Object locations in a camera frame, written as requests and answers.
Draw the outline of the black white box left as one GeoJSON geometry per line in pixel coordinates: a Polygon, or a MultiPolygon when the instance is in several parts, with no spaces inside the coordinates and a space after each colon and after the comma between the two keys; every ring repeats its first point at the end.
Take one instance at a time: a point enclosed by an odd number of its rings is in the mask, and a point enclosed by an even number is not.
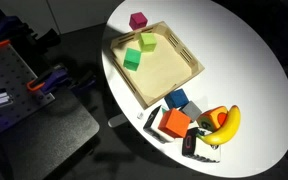
{"type": "Polygon", "coordinates": [[[174,141],[174,138],[164,133],[158,129],[158,126],[162,120],[163,115],[168,111],[168,109],[160,105],[156,107],[148,116],[148,119],[143,127],[143,130],[155,138],[160,143],[170,143],[174,141]]]}

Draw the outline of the pink block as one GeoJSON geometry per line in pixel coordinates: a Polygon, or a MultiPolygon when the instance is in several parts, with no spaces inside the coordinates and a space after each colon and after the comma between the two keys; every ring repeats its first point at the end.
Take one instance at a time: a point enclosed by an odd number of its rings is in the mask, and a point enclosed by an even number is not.
{"type": "Polygon", "coordinates": [[[129,26],[133,29],[139,29],[147,25],[147,18],[142,12],[133,13],[130,15],[129,26]]]}

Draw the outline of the dark clamp with orange tip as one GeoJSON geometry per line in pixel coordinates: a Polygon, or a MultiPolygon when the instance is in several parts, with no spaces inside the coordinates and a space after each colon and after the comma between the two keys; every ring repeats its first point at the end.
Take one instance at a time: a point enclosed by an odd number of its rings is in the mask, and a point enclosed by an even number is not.
{"type": "Polygon", "coordinates": [[[17,16],[5,16],[0,21],[0,46],[9,44],[12,39],[28,36],[41,47],[51,47],[61,42],[54,29],[50,29],[43,36],[38,36],[27,23],[23,23],[17,16]]]}

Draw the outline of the light green block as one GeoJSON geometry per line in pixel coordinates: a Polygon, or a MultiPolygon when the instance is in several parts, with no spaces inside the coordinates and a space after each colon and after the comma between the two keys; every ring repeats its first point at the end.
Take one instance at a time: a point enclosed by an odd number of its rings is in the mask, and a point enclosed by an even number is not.
{"type": "Polygon", "coordinates": [[[139,46],[142,52],[153,52],[157,45],[157,40],[153,33],[141,33],[139,46]]]}

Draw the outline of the blue block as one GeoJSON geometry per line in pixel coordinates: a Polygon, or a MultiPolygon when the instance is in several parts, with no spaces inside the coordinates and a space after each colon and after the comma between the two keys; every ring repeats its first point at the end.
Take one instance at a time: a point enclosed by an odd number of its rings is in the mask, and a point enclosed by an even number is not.
{"type": "Polygon", "coordinates": [[[183,89],[178,89],[167,94],[164,98],[169,109],[185,106],[189,100],[183,89]]]}

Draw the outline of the grey perforated metal plate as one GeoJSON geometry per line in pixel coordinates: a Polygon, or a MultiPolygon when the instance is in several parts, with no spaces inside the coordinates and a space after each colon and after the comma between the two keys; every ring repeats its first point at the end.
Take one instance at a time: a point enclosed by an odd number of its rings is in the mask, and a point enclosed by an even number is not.
{"type": "Polygon", "coordinates": [[[35,78],[11,45],[0,47],[0,92],[5,90],[12,99],[11,104],[0,107],[0,133],[55,100],[52,94],[27,89],[26,84],[35,78]]]}

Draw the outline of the yellow banana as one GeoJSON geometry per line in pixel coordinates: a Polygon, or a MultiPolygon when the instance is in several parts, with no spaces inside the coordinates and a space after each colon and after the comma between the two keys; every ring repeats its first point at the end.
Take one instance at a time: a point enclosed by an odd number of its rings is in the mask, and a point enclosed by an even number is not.
{"type": "Polygon", "coordinates": [[[208,135],[198,135],[204,143],[209,145],[222,145],[230,141],[237,133],[240,121],[241,112],[238,106],[233,105],[230,109],[227,109],[227,118],[224,124],[215,132],[211,132],[208,135]]]}

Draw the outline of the black white box right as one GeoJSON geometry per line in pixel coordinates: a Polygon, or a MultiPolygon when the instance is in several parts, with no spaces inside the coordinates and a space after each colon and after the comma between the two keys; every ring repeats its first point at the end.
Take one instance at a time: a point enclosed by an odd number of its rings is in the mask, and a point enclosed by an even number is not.
{"type": "Polygon", "coordinates": [[[221,161],[221,147],[204,143],[198,135],[208,135],[209,130],[194,127],[187,131],[182,141],[182,155],[201,162],[219,163],[221,161]]]}

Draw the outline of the small white cube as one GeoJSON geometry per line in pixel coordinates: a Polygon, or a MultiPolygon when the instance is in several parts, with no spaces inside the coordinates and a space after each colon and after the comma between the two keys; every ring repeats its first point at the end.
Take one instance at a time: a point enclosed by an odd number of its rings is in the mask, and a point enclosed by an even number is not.
{"type": "Polygon", "coordinates": [[[142,118],[143,118],[143,116],[144,116],[144,115],[143,115],[143,113],[142,113],[142,112],[140,112],[140,113],[138,113],[138,115],[137,115],[137,118],[138,118],[138,119],[142,119],[142,118]]]}

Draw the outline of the dark green block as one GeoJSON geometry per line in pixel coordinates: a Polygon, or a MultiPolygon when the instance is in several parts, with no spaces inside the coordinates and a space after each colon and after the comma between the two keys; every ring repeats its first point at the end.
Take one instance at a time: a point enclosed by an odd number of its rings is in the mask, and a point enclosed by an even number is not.
{"type": "Polygon", "coordinates": [[[141,60],[141,52],[128,48],[125,53],[123,66],[129,70],[136,71],[141,60]]]}

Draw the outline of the black white box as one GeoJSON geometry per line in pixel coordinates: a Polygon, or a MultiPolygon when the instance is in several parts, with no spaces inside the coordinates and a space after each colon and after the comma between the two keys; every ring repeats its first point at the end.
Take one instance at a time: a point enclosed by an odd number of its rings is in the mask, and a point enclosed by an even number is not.
{"type": "Polygon", "coordinates": [[[160,143],[170,143],[174,141],[174,138],[164,133],[158,129],[158,126],[162,120],[163,115],[168,111],[168,109],[160,105],[156,107],[148,116],[148,119],[143,127],[143,130],[155,138],[160,143]]]}
{"type": "Polygon", "coordinates": [[[194,127],[187,131],[182,141],[182,155],[201,162],[219,163],[221,161],[221,147],[204,143],[198,135],[208,135],[209,130],[194,127]]]}

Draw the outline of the black table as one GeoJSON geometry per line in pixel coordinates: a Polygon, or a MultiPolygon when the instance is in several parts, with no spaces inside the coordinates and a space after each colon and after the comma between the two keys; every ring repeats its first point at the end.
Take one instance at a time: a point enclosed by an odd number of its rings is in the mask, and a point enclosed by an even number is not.
{"type": "Polygon", "coordinates": [[[69,90],[0,135],[0,180],[60,180],[89,151],[99,124],[69,90]]]}

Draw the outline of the purple clamp with orange tip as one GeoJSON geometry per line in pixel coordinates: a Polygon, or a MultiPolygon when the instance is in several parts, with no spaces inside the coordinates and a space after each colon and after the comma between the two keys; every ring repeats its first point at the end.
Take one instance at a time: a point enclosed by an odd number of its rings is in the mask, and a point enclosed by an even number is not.
{"type": "Polygon", "coordinates": [[[31,91],[41,91],[44,95],[54,92],[60,87],[67,87],[73,93],[78,94],[89,89],[96,83],[96,76],[88,71],[82,78],[74,79],[63,65],[56,65],[44,71],[36,79],[29,81],[26,88],[31,91]]]}

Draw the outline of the orange block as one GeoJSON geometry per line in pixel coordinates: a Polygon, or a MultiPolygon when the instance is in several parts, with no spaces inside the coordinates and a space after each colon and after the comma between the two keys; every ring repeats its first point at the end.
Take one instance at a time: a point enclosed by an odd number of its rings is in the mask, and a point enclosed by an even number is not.
{"type": "Polygon", "coordinates": [[[190,122],[189,116],[173,108],[163,114],[158,129],[173,138],[184,138],[190,122]]]}

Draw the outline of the wooden crate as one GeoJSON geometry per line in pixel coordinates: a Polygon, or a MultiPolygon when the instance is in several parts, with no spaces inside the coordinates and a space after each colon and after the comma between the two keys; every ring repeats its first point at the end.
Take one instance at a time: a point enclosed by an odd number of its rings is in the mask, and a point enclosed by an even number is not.
{"type": "Polygon", "coordinates": [[[112,39],[110,51],[116,69],[143,109],[204,70],[204,66],[164,21],[112,39]],[[141,33],[152,33],[157,40],[156,48],[141,55],[136,71],[128,70],[123,66],[126,50],[140,50],[141,33]]]}

